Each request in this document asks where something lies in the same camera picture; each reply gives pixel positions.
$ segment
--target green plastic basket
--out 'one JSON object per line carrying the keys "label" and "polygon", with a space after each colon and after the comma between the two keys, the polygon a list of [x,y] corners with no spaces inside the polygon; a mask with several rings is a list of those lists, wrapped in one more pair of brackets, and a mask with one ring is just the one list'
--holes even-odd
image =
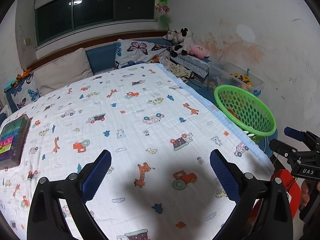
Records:
{"label": "green plastic basket", "polygon": [[[216,106],[239,126],[255,143],[276,131],[270,109],[256,96],[239,87],[220,85],[214,92]],[[232,110],[237,119],[227,109]]]}

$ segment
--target wooden headboard trim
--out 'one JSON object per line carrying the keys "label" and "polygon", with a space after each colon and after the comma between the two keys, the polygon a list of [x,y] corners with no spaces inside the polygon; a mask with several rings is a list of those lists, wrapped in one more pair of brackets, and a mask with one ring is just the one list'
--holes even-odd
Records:
{"label": "wooden headboard trim", "polygon": [[131,39],[137,39],[137,38],[162,37],[166,34],[167,34],[166,31],[150,30],[150,31],[115,33],[112,35],[93,38],[90,40],[82,41],[80,43],[64,47],[60,50],[57,50],[57,51],[45,56],[45,57],[42,57],[42,58],[38,59],[37,61],[33,62],[31,65],[29,65],[27,67],[27,69],[34,71],[37,68],[43,66],[44,64],[47,64],[47,63],[49,63],[59,57],[67,55],[71,52],[74,52],[79,48],[88,48],[88,47],[96,46],[99,44],[117,41],[118,39],[131,40]]}

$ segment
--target plastic case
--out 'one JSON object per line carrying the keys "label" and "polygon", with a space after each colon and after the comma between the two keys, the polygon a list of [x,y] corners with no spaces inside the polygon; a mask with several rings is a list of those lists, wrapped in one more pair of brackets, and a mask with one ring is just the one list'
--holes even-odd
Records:
{"label": "plastic case", "polygon": [[0,170],[20,165],[29,127],[30,119],[26,114],[4,126],[0,135]]}
{"label": "plastic case", "polygon": [[215,61],[208,62],[209,65],[209,76],[208,76],[208,91],[213,92],[214,89],[219,85],[232,85],[247,90],[248,92],[259,96],[264,88],[264,82],[249,73],[249,79],[253,86],[248,86],[238,78],[233,76],[233,73],[238,73],[239,76],[246,76],[247,71],[240,68],[239,66],[226,61]]}

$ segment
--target basket rim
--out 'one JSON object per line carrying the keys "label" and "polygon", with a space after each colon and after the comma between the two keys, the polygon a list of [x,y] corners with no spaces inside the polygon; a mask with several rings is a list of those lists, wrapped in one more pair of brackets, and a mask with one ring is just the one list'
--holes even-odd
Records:
{"label": "basket rim", "polygon": [[[225,106],[221,103],[220,99],[219,99],[219,95],[218,93],[221,90],[224,90],[224,88],[231,88],[233,92],[241,92],[242,94],[245,94],[247,97],[249,97],[250,99],[258,102],[258,104],[262,105],[265,107],[266,110],[266,114],[268,116],[268,118],[270,119],[271,122],[274,123],[274,126],[272,128],[271,131],[269,132],[261,132],[259,130],[255,130],[254,128],[244,124],[243,122],[241,122],[240,120],[238,120],[237,118],[235,118],[226,108]],[[274,118],[272,112],[270,111],[269,107],[266,106],[266,104],[264,102],[262,102],[259,98],[257,98],[256,96],[254,96],[253,94],[251,94],[250,92],[239,88],[239,87],[235,87],[232,85],[220,85],[218,87],[215,88],[214,92],[213,92],[213,96],[214,99],[216,101],[216,103],[218,104],[220,110],[232,121],[234,122],[236,125],[238,125],[239,127],[241,127],[243,130],[248,131],[249,133],[253,133],[254,135],[257,136],[261,136],[261,137],[268,137],[274,134],[274,132],[276,131],[276,119]]]}

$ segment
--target blue gripper pad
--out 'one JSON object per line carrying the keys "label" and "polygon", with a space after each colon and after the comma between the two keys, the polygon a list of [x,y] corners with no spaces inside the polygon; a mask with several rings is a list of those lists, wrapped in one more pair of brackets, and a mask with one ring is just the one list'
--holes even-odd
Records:
{"label": "blue gripper pad", "polygon": [[210,154],[210,165],[228,198],[238,204],[240,201],[240,186],[229,169],[225,166],[225,163],[220,159],[216,150],[213,150]]}
{"label": "blue gripper pad", "polygon": [[111,165],[111,153],[104,150],[94,161],[94,167],[81,184],[81,200],[85,204],[92,200]]}
{"label": "blue gripper pad", "polygon": [[303,132],[295,130],[291,127],[284,128],[284,134],[300,142],[306,139]]}

